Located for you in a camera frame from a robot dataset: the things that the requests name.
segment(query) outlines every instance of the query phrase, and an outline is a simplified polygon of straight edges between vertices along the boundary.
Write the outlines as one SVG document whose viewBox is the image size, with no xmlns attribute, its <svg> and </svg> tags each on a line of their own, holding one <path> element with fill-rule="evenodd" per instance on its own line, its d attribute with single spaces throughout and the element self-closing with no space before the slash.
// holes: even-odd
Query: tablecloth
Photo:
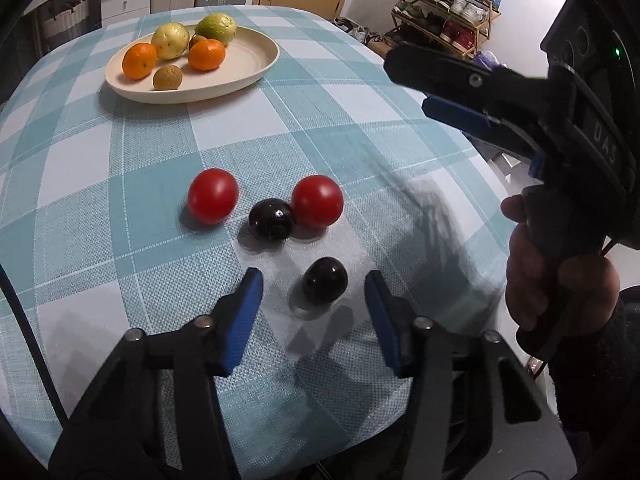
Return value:
<svg viewBox="0 0 640 480">
<path fill-rule="evenodd" d="M 104 67 L 168 21 L 228 12 L 278 42 L 257 84 L 206 102 L 156 106 L 118 97 Z M 41 59 L 0 118 L 0 262 L 18 292 L 70 413 L 129 326 L 180 327 L 258 267 L 264 300 L 242 364 L 216 380 L 245 479 L 305 465 L 376 434 L 403 412 L 409 381 L 385 367 L 363 280 L 449 329 L 476 332 L 504 285 L 513 225 L 504 188 L 463 135 L 425 118 L 423 95 L 393 85 L 382 60 L 331 23 L 278 7 L 184 9 L 87 34 Z M 184 200 L 203 168 L 235 175 L 238 206 L 209 232 Z M 326 174 L 344 214 L 321 237 L 257 246 L 251 206 L 288 200 Z M 294 291 L 320 256 L 350 281 L 327 311 Z M 179 464 L 172 384 L 164 377 L 168 461 Z M 0 407 L 46 463 L 60 426 L 6 301 L 0 302 Z"/>
</svg>

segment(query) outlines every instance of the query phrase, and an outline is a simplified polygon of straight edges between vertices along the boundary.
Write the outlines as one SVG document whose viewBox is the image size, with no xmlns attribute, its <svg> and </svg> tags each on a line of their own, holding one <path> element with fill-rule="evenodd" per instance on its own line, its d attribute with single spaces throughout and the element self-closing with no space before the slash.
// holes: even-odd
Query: black plum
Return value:
<svg viewBox="0 0 640 480">
<path fill-rule="evenodd" d="M 302 277 L 302 292 L 313 304 L 327 304 L 347 290 L 349 277 L 344 265 L 325 256 L 314 262 Z"/>
<path fill-rule="evenodd" d="M 249 231 L 261 242 L 286 240 L 295 226 L 293 209 L 279 198 L 260 200 L 249 211 Z"/>
</svg>

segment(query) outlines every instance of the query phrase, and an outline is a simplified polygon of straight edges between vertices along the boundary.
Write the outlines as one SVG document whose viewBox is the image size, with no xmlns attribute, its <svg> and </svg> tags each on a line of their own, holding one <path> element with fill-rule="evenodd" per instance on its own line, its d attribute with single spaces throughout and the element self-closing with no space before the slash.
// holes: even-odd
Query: oval plate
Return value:
<svg viewBox="0 0 640 480">
<path fill-rule="evenodd" d="M 195 23 L 184 26 L 193 35 Z M 280 49 L 269 36 L 250 28 L 238 27 L 235 38 L 226 49 L 225 60 L 220 68 L 209 72 L 200 72 L 189 66 L 187 54 L 178 59 L 164 61 L 159 59 L 154 71 L 144 79 L 132 81 L 122 73 L 122 58 L 127 50 L 136 43 L 149 43 L 153 35 L 143 36 L 123 47 L 109 60 L 105 68 L 105 78 L 116 94 L 150 104 L 178 104 L 203 101 L 212 97 L 231 94 L 260 79 L 280 57 Z M 155 90 L 154 73 L 164 65 L 176 65 L 182 70 L 182 84 L 177 90 Z"/>
</svg>

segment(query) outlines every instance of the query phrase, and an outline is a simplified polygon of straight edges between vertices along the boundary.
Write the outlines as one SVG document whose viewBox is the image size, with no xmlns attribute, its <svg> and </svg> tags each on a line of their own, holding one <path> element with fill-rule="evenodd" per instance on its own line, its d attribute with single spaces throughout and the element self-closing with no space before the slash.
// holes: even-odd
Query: tangerine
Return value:
<svg viewBox="0 0 640 480">
<path fill-rule="evenodd" d="M 206 72 L 222 65 L 225 60 L 225 46 L 218 40 L 201 40 L 189 51 L 189 65 Z"/>
<path fill-rule="evenodd" d="M 136 43 L 122 58 L 122 71 L 129 79 L 145 78 L 156 65 L 158 53 L 151 43 Z"/>
</svg>

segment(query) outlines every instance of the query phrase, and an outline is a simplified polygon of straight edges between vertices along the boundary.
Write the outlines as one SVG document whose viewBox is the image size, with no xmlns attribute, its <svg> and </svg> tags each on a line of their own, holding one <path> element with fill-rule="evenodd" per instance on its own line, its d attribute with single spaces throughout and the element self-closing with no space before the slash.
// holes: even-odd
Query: red shoe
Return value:
<svg viewBox="0 0 640 480">
<path fill-rule="evenodd" d="M 440 33 L 440 38 L 447 43 L 453 43 L 461 31 L 462 28 L 457 23 L 447 22 Z"/>
<path fill-rule="evenodd" d="M 476 45 L 476 34 L 471 30 L 462 28 L 457 38 L 453 42 L 453 46 L 460 52 L 468 52 Z"/>
</svg>

